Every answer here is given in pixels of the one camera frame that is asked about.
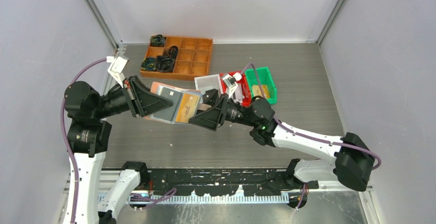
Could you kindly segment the orange credit card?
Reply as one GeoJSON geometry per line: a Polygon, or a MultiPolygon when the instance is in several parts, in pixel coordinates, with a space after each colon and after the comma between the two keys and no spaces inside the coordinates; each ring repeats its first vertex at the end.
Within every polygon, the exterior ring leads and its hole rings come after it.
{"type": "Polygon", "coordinates": [[[202,95],[200,92],[185,92],[176,112],[175,123],[188,123],[197,111],[202,95]]]}

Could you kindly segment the pink leather card holder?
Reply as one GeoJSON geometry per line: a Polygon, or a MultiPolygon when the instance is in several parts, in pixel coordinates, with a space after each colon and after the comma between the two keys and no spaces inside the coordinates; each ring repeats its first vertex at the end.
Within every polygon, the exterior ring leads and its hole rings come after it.
{"type": "MultiPolygon", "coordinates": [[[[167,109],[158,111],[154,114],[151,114],[149,116],[146,116],[146,120],[152,120],[167,124],[187,124],[187,123],[175,123],[175,117],[176,112],[179,108],[179,104],[182,98],[182,95],[185,92],[200,92],[199,90],[194,89],[183,89],[176,86],[160,83],[160,82],[153,82],[151,85],[151,92],[154,94],[157,94],[159,96],[168,98],[169,100],[173,101],[173,106],[169,107],[167,109]]],[[[196,114],[199,110],[206,110],[211,106],[203,104],[203,95],[200,100],[200,103],[198,105],[196,114]]]]}

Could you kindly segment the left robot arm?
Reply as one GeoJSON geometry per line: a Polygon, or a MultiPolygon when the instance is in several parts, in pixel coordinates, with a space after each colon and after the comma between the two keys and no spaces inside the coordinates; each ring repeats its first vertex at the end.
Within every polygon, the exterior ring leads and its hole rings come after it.
{"type": "Polygon", "coordinates": [[[116,223],[130,194],[150,183],[147,165],[128,161],[104,199],[98,200],[112,130],[107,117],[126,111],[145,117],[172,106],[171,100],[152,93],[136,76],[103,96],[84,81],[74,81],[66,88],[62,116],[69,117],[71,125],[63,130],[63,137],[70,155],[71,178],[65,223],[116,223]]]}

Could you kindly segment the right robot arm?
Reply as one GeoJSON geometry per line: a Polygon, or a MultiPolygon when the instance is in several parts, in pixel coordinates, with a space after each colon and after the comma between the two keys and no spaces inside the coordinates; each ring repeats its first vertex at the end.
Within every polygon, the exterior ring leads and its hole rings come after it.
{"type": "Polygon", "coordinates": [[[364,192],[378,158],[354,133],[329,136],[299,129],[275,118],[275,111],[262,96],[251,99],[245,107],[223,94],[210,90],[204,95],[209,105],[198,110],[189,124],[217,130],[224,122],[252,127],[250,136],[262,146],[289,148],[315,157],[293,159],[286,169],[284,184],[288,189],[301,189],[312,181],[336,180],[343,186],[364,192]]]}

